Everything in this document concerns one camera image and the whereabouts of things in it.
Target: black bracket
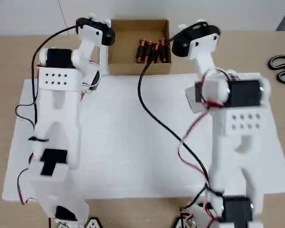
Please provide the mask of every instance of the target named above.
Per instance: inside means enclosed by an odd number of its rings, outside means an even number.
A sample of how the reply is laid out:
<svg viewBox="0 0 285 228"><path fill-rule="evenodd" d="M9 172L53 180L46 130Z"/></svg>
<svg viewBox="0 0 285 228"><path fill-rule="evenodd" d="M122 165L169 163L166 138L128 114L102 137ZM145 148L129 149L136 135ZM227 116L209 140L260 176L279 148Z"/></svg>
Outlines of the black bracket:
<svg viewBox="0 0 285 228"><path fill-rule="evenodd" d="M102 31L103 37L101 44L105 46L111 46L115 42L115 32L112 28L110 28L107 24L93 21L91 18L79 18L76 21L76 33L78 34L78 28L83 29L84 25L93 27Z"/></svg>
<svg viewBox="0 0 285 228"><path fill-rule="evenodd" d="M172 52L178 57L186 57L189 54L190 42L194 39L202 38L211 34L220 36L220 30L214 25L206 22L198 22L188 31L179 34L173 40Z"/></svg>

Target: scissors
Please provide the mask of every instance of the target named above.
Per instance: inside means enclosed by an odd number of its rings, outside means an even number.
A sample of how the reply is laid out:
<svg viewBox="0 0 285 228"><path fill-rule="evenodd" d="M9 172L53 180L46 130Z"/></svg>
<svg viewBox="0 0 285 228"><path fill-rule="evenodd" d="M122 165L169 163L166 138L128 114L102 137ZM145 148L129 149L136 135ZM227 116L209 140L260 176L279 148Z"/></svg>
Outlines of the scissors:
<svg viewBox="0 0 285 228"><path fill-rule="evenodd" d="M274 61L276 61L277 59L285 60L285 55L278 55L278 56L272 57L268 61L268 64L267 64L268 68L271 70L281 70L281 69L285 70L285 63L282 63L280 65L274 65ZM280 73L276 75L276 79L278 80L278 82L285 84L285 79L283 79L284 76L285 76L285 71L281 71Z"/></svg>

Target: robotic arm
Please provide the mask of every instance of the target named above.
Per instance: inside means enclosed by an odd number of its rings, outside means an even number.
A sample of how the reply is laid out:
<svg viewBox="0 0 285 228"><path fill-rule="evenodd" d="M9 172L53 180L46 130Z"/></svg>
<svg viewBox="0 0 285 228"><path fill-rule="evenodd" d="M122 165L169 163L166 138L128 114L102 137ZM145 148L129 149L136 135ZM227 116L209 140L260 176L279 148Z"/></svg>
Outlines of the robotic arm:
<svg viewBox="0 0 285 228"><path fill-rule="evenodd" d="M186 96L194 113L205 111L208 105L212 116L209 185L223 192L223 197L207 192L220 218L216 227L262 228L261 222L254 221L263 210L262 177L259 167L250 163L252 158L255 163L261 159L260 136L266 128L264 109L269 104L270 83L260 75L216 68L211 53L219 37L216 26L200 20L175 38L172 51L197 63L200 81L186 89Z"/></svg>
<svg viewBox="0 0 285 228"><path fill-rule="evenodd" d="M79 106L83 86L95 90L100 72L90 63L94 47L110 46L115 33L111 22L96 21L92 16L76 21L82 40L79 49L44 48L39 53L39 119L32 142L33 159L29 181L36 199L49 218L68 224L85 224L89 206L74 184L71 170L80 162ZM107 56L107 48L100 55ZM101 65L107 65L100 59Z"/></svg>

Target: red wire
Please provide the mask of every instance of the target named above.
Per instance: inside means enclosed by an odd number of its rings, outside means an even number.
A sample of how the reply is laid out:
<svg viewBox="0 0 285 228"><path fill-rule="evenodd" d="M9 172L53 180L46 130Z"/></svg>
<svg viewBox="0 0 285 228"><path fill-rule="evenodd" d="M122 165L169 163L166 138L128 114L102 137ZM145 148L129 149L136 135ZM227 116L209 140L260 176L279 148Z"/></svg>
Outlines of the red wire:
<svg viewBox="0 0 285 228"><path fill-rule="evenodd" d="M85 97L85 93L81 93L81 98L80 101L82 101L82 99Z"/></svg>
<svg viewBox="0 0 285 228"><path fill-rule="evenodd" d="M209 212L209 209L207 207L207 203L205 203L205 205L204 205L204 210L209 215L210 218L212 218L212 219L214 218L213 215L211 215L210 212Z"/></svg>
<svg viewBox="0 0 285 228"><path fill-rule="evenodd" d="M194 165L194 164L192 164L192 163L190 163L190 162L187 162L186 160L184 160L184 159L181 157L180 150L178 150L177 155L178 155L178 157L180 158L180 160L181 160L183 163L185 163L186 165L188 165L188 166L190 166L190 167L192 167L192 168L195 168L195 169L198 170L201 174L203 174L203 176L206 178L204 172L203 172L199 167L197 167L196 165Z"/></svg>
<svg viewBox="0 0 285 228"><path fill-rule="evenodd" d="M19 179L20 179L21 174L24 173L26 170L28 170L28 168L22 170L22 171L19 173L18 177L17 177L17 190L18 190L19 199L20 199L20 202L21 202L22 205L25 205L25 202L24 202L23 197L22 197L22 193L21 193L21 189L20 189L20 184L19 184Z"/></svg>
<svg viewBox="0 0 285 228"><path fill-rule="evenodd" d="M210 228L212 223L215 222L216 220L218 220L218 217L213 217L213 219L210 220L210 222L207 225L207 228Z"/></svg>
<svg viewBox="0 0 285 228"><path fill-rule="evenodd" d="M188 135L190 134L190 132L192 131L192 129L196 126L196 124L197 124L203 117L205 117L207 114L208 114L208 112L205 112L205 113L201 114L196 120L194 120L194 122L191 124L191 126L189 127L189 129L186 131L184 137L182 138L182 141L184 141L184 140L188 137ZM198 166L196 166L196 165L194 165L194 164L192 164L192 163L190 163L190 162L188 162L188 161L186 161L186 160L184 160L184 159L182 158L181 152L180 152L181 145L182 145L182 144L179 145L178 151L177 151L177 155L178 155L178 157L180 158L180 160L181 160L183 163L185 163L186 165L188 165L188 166L190 166L190 167L192 167L192 168L198 170L201 174L203 174L203 176L204 176L205 179L207 180L206 175L204 174L204 172L203 172Z"/></svg>

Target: black cable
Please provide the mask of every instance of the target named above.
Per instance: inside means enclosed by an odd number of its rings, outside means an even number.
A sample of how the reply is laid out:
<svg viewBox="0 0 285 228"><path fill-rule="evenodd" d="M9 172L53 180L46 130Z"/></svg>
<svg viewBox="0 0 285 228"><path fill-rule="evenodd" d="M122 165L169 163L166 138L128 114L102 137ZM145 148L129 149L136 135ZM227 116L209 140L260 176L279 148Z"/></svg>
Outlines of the black cable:
<svg viewBox="0 0 285 228"><path fill-rule="evenodd" d="M151 62L148 62L146 64L146 66L144 67L144 69L141 72L141 75L139 77L139 81L138 81L138 87L137 87L137 93L138 93L138 98L140 103L142 104L142 107L144 108L144 110L157 122L159 123L163 128L165 128L168 132L170 132L178 141L181 141L181 138L173 131L171 130L167 125L165 125L162 121L160 121L155 115L153 115L151 113L151 111L147 108L147 106L145 105L143 99L142 99L142 92L141 92L141 86L142 86L142 79L143 76L146 72L146 70L148 69L149 65ZM189 153L196 159L196 161L199 163L201 169L203 170L206 180L209 181L209 177L208 177L208 173L207 170L204 166L204 164L202 163L202 161L198 158L198 156L189 148L189 146L186 143L183 143L183 146L189 151Z"/></svg>
<svg viewBox="0 0 285 228"><path fill-rule="evenodd" d="M20 199L20 202L21 202L22 205L25 205L25 201L23 200L23 196L22 196L22 193L21 193L19 180L20 180L20 176L21 176L26 170L28 170L28 168L23 169L23 170L19 173L19 175L18 175L18 177L17 177L17 191L18 191L19 199Z"/></svg>
<svg viewBox="0 0 285 228"><path fill-rule="evenodd" d="M184 209L187 209L187 208L191 207L199 199L200 195L203 193L203 191L205 189L206 189L206 185L199 191L199 193L195 196L195 198L193 199L193 201L190 204L188 204L185 207L181 207L180 209L184 210Z"/></svg>
<svg viewBox="0 0 285 228"><path fill-rule="evenodd" d="M35 94L35 82L34 82L34 64L35 64L35 59L36 59L36 55L37 53L43 48L44 45L46 45L46 43L48 43L52 38L58 36L59 34L63 33L63 32L66 32L66 31L69 31L71 29L74 29L76 28L76 25L74 26L71 26L71 27L68 27L68 28L65 28L55 34L53 34L52 36L48 37L45 41L43 41L43 43L36 49L34 55L33 55L33 58L32 58L32 62L31 62L31 82L32 82L32 95L33 95L33 101L32 103L30 104L19 104L15 107L15 113L16 113L16 116L18 116L19 118L21 119L24 119L24 120L27 120L29 121L33 128L35 128L35 125L37 123L37 120L38 120L38 110L37 110L37 104L36 104L36 100L37 100L37 97L38 97L38 85L39 85L39 74L37 74L37 92ZM22 106L25 106L25 107L28 107L28 106L34 106L34 111L35 111L35 114L34 114L34 122L31 121L30 119L26 118L26 117L23 117L21 115L18 114L18 108L19 107L22 107Z"/></svg>

